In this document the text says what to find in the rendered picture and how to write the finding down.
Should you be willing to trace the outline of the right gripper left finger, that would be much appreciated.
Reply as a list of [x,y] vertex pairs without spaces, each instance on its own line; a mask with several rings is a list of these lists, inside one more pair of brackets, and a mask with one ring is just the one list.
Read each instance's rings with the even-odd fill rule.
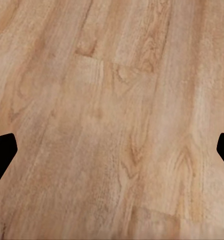
[[18,151],[13,133],[0,136],[0,179]]

